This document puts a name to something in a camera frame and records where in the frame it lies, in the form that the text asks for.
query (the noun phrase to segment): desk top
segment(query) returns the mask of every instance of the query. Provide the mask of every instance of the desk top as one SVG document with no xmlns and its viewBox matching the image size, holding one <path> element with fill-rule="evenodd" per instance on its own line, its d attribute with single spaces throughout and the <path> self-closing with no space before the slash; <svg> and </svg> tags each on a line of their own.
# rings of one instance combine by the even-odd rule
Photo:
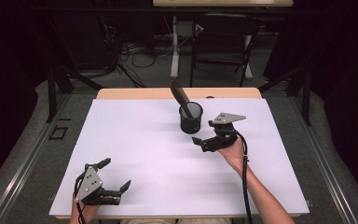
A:
<svg viewBox="0 0 358 224">
<path fill-rule="evenodd" d="M 291 7 L 293 0 L 154 0 L 155 7 Z"/>
<path fill-rule="evenodd" d="M 68 218 L 70 195 L 84 164 L 112 158 L 98 172 L 103 187 L 115 190 L 128 180 L 131 186 L 119 206 L 102 206 L 96 218 L 245 216 L 241 179 L 219 153 L 202 152 L 191 141 L 191 136 L 213 137 L 208 120 L 220 112 L 246 116 L 234 126 L 247 140 L 253 171 L 290 215 L 307 214 L 267 102 L 259 96 L 225 98 L 224 94 L 235 97 L 235 91 L 259 94 L 258 90 L 193 89 L 186 93 L 204 109 L 201 130 L 193 135 L 180 130 L 179 104 L 171 99 L 168 88 L 101 90 L 89 110 L 49 214 Z M 127 99 L 119 99 L 120 94 Z M 216 98 L 198 99 L 195 94 Z M 106 100 L 108 95 L 116 99 Z M 252 213 L 257 214 L 252 199 L 250 205 Z"/>
</svg>

